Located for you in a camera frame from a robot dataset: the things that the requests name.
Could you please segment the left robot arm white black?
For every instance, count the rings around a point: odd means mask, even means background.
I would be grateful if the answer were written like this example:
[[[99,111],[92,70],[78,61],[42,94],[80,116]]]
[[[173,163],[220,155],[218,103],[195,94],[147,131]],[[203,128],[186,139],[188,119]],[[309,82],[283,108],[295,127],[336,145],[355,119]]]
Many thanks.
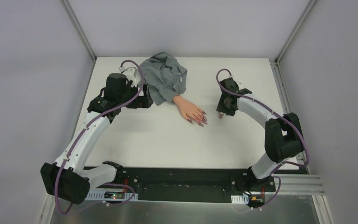
[[[123,185],[124,177],[117,171],[121,166],[106,161],[85,170],[85,163],[104,131],[112,124],[123,107],[149,108],[153,101],[148,85],[139,71],[111,73],[106,85],[90,101],[85,119],[73,140],[53,162],[44,163],[41,177],[49,195],[73,204],[80,204],[89,191],[108,184],[113,189]]]

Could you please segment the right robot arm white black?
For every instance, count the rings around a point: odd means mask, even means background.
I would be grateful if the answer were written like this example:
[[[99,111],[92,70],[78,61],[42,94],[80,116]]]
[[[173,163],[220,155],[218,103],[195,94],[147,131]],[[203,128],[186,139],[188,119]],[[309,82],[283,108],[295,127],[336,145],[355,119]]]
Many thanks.
[[[264,130],[264,149],[261,158],[247,169],[245,186],[258,191],[271,175],[289,158],[304,151],[303,136],[299,118],[294,113],[279,114],[262,101],[256,99],[252,91],[240,89],[233,78],[218,82],[221,97],[217,112],[234,116],[243,112],[260,124]]]

